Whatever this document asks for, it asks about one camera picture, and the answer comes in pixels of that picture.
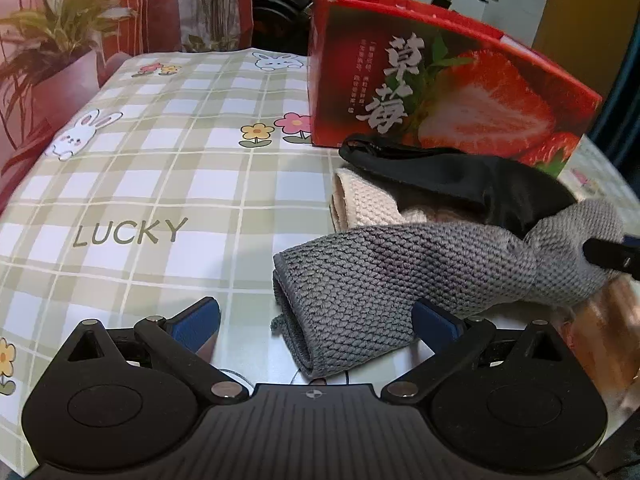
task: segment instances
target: blue gripper pad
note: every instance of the blue gripper pad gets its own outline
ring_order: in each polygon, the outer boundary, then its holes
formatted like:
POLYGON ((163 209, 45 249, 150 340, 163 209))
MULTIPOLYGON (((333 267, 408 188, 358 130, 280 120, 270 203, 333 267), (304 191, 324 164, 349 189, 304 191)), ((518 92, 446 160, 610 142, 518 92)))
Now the blue gripper pad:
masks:
POLYGON ((640 247, 640 238, 632 235, 625 235, 624 239, 622 240, 622 244, 626 245, 627 247, 640 247))
POLYGON ((220 306, 213 298, 202 298, 168 319, 164 330, 178 343, 197 352, 220 328, 220 306))
POLYGON ((436 354, 465 331, 464 321, 426 299, 415 302, 411 322, 415 334, 436 354))

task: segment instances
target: tablecloth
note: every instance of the tablecloth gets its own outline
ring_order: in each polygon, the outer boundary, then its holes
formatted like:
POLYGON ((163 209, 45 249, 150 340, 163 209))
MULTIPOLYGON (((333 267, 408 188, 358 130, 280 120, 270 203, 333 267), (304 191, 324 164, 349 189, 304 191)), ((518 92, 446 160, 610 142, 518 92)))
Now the tablecloth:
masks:
MULTIPOLYGON (((1 219, 0 346, 15 358, 0 378, 0 459, 21 474, 36 465, 22 405, 86 318, 132 326, 214 296, 215 366, 249 390, 306 383, 270 320, 273 254, 333 231, 342 161, 310 145, 308 125, 306 59, 252 49, 131 59, 73 118, 1 219)), ((640 234, 638 199, 588 139, 561 179, 609 196, 640 234)), ((379 391, 431 353, 416 343, 326 382, 379 391)))

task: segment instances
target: black satin fabric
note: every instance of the black satin fabric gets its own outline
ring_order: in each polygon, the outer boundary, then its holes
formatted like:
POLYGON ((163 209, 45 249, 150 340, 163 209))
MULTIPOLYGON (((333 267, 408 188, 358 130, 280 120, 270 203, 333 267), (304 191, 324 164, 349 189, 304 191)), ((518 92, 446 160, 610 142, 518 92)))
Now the black satin fabric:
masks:
POLYGON ((440 204, 473 212, 485 224, 503 227, 518 238, 540 219, 576 202, 552 176, 500 156, 414 148, 360 134, 348 137, 339 154, 360 171, 419 189, 440 204))

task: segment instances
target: red flower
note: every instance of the red flower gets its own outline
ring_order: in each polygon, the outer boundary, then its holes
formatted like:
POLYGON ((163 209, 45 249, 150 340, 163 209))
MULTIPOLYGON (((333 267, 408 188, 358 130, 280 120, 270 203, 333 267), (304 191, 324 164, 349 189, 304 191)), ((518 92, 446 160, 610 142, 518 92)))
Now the red flower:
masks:
POLYGON ((155 72, 156 70, 158 70, 159 68, 162 68, 162 63, 160 62, 155 62, 149 65, 143 65, 140 67, 140 69, 138 70, 141 74, 146 74, 148 72, 155 72))
POLYGON ((311 117, 308 115, 300 116, 295 112, 289 112, 273 124, 281 127, 283 133, 287 135, 295 135, 300 132, 311 133, 311 117))

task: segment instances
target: gray knit towel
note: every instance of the gray knit towel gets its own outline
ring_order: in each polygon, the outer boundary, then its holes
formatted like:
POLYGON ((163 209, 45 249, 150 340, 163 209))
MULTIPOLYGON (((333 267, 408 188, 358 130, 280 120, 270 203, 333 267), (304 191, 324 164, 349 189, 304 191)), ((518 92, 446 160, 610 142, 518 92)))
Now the gray knit towel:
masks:
POLYGON ((524 240, 465 221, 353 228, 273 257, 282 314, 271 329, 308 377, 329 376, 408 345, 420 298, 461 318, 517 300, 574 306, 616 276, 589 264, 582 244, 622 236, 602 199, 541 220, 524 240))

